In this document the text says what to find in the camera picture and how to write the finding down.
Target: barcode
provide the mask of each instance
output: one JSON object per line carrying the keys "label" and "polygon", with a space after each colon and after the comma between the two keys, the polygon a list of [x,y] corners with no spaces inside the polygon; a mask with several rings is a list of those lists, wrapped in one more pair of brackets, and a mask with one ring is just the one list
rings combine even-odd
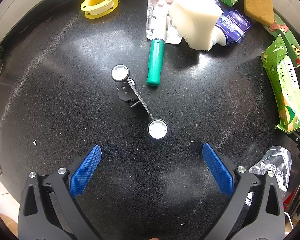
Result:
{"label": "barcode", "polygon": [[288,69],[288,74],[289,74],[289,77],[291,80],[292,87],[298,87],[298,80],[297,80],[296,72],[294,71],[292,62],[285,61],[285,63],[286,63],[287,69]]}

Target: green handle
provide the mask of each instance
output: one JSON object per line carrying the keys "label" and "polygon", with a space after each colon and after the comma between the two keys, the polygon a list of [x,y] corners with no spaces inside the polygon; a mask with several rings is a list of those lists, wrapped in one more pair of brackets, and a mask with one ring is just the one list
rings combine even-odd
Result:
{"label": "green handle", "polygon": [[147,84],[152,87],[156,87],[160,84],[160,72],[163,63],[164,44],[165,42],[161,40],[151,41]]}

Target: green and white tool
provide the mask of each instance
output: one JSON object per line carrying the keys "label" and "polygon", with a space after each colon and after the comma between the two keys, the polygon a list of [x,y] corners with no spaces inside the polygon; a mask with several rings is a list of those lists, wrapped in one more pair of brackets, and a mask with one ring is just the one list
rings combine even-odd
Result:
{"label": "green and white tool", "polygon": [[160,73],[163,63],[164,44],[166,42],[167,13],[160,10],[156,16],[156,25],[151,41],[147,84],[156,87],[160,84]]}

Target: green snack package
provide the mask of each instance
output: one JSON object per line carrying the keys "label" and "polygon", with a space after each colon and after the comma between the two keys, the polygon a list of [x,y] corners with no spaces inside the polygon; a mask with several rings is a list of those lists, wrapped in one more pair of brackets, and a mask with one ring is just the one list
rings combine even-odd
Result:
{"label": "green snack package", "polygon": [[264,28],[275,38],[281,34],[284,44],[288,50],[288,56],[290,57],[292,64],[295,68],[300,66],[300,45],[292,32],[281,18],[274,13],[274,23],[270,27],[264,26]]}
{"label": "green snack package", "polygon": [[279,110],[280,124],[275,128],[292,133],[300,128],[300,89],[287,48],[279,34],[261,54]]}

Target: crumpled plastic wrapper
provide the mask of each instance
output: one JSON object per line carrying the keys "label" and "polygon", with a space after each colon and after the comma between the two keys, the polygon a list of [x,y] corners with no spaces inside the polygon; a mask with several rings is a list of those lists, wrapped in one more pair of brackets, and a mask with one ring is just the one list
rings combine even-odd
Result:
{"label": "crumpled plastic wrapper", "polygon": [[[272,146],[262,159],[249,169],[249,172],[264,175],[269,170],[273,171],[283,199],[288,189],[291,164],[291,153],[286,148]],[[252,193],[250,192],[245,203],[250,206],[251,202]]]}
{"label": "crumpled plastic wrapper", "polygon": [[[169,13],[170,4],[167,3],[168,0],[148,0],[148,11],[147,11],[147,24],[146,24],[146,37],[152,40],[152,33],[154,28],[156,28],[156,15],[157,11],[165,9]],[[171,23],[172,18],[167,15],[167,32],[166,32],[166,43],[179,44],[181,42],[181,35],[178,33],[175,26]]]}

